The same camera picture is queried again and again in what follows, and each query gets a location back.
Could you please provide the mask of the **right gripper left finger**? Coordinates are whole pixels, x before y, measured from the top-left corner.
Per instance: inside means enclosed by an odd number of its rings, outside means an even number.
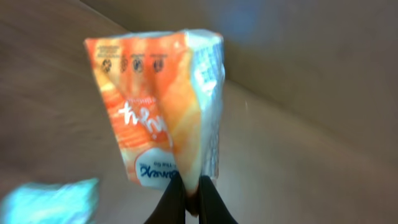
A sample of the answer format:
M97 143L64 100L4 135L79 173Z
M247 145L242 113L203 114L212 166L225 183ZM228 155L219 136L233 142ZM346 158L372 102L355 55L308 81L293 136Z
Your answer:
M185 224L186 192L180 174L175 174L145 224Z

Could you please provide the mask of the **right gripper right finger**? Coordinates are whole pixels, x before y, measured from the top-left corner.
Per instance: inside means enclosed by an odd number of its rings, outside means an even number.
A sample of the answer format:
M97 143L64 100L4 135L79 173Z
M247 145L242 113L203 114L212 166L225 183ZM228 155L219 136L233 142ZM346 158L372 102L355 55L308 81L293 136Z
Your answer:
M198 203L199 224L238 224L208 176L200 177Z

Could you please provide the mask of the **orange white small box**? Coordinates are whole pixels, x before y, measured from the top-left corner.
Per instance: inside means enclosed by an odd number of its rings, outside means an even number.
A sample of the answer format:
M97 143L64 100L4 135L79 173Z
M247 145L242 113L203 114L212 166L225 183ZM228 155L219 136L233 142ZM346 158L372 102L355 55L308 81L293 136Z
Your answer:
M224 40L206 29L87 38L84 46L129 180L163 190L178 175L190 211L218 177Z

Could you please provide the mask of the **teal snack packet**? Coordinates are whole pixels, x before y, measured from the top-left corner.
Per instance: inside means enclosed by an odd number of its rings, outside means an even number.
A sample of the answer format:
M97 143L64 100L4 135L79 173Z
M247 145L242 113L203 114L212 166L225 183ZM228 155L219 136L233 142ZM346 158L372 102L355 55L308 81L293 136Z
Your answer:
M94 223L98 182L93 178L67 184L20 185L1 201L1 224Z

